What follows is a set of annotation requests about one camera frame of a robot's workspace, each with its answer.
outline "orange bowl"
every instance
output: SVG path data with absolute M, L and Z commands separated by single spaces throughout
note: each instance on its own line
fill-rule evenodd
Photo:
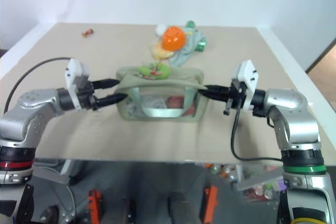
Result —
M 162 35 L 162 48 L 169 51 L 180 50 L 186 42 L 184 31 L 176 26 L 168 28 Z

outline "white ball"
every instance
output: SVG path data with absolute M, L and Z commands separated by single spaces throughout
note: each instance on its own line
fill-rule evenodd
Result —
M 164 32 L 167 30 L 167 28 L 168 27 L 165 24 L 158 24 L 156 26 L 156 29 L 155 29 L 156 35 L 158 35 L 159 37 L 161 37 L 164 34 Z

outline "green bag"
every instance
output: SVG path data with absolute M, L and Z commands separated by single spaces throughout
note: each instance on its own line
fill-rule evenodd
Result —
M 203 115 L 208 98 L 200 95 L 203 72 L 199 69 L 172 68 L 164 80 L 139 77 L 138 67 L 124 67 L 117 71 L 120 80 L 116 93 L 128 97 L 118 103 L 118 111 L 126 120 L 141 121 L 198 121 Z

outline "black cable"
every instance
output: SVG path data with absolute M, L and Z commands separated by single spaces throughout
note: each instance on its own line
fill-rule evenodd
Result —
M 280 216 L 280 202 L 277 211 L 277 224 L 281 224 L 281 216 Z
M 14 87 L 12 88 L 12 90 L 9 93 L 9 96 L 7 98 L 6 104 L 5 104 L 5 109 L 4 109 L 4 113 L 6 113 L 8 111 L 8 107 L 9 107 L 9 103 L 11 102 L 12 96 L 15 92 L 15 90 L 17 89 L 17 87 L 19 86 L 19 84 L 23 81 L 23 79 L 26 78 L 27 75 L 29 75 L 31 72 L 33 72 L 35 69 L 37 69 L 39 66 L 51 62 L 51 61 L 55 61 L 55 60 L 70 60 L 71 58 L 69 57 L 58 57 L 58 58 L 51 58 L 45 61 L 40 62 L 39 64 L 36 64 L 35 66 L 33 66 L 32 68 L 30 68 L 27 72 L 25 72 L 20 79 L 15 83 Z
M 240 107 L 242 106 L 242 102 L 243 102 L 242 98 L 239 98 L 238 102 L 237 102 L 237 112 L 236 112 L 235 120 L 234 120 L 233 127 L 232 127 L 232 133 L 231 133 L 231 152 L 232 152 L 232 154 L 235 156 L 236 159 L 238 159 L 240 161 L 273 160 L 273 161 L 282 162 L 281 159 L 275 158 L 275 157 L 243 158 L 243 157 L 239 157 L 236 154 L 236 151 L 235 151 L 235 135 L 236 135 L 237 127 L 238 127 L 238 120 L 239 120 L 239 116 L 240 116 Z

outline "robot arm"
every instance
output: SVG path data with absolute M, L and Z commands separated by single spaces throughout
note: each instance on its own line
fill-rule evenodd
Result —
M 269 120 L 273 121 L 270 126 L 275 130 L 287 185 L 280 194 L 282 223 L 336 223 L 332 183 L 321 153 L 318 124 L 307 109 L 307 99 L 294 90 L 256 90 L 256 83 L 251 85 L 258 79 L 256 73 L 251 61 L 243 62 L 229 88 L 207 86 L 208 90 L 199 92 L 226 102 L 224 114 L 241 104 L 254 116 L 266 117 L 269 125 Z
M 95 89 L 110 88 L 119 81 L 105 79 L 90 82 L 88 75 L 80 71 L 72 71 L 71 74 L 76 77 L 67 81 L 68 87 L 71 87 L 69 91 L 30 91 L 0 118 L 0 223 L 30 223 L 34 210 L 34 188 L 26 183 L 33 174 L 35 150 L 52 118 L 73 109 L 96 110 L 127 97 L 125 94 L 114 94 L 98 99 L 94 95 Z

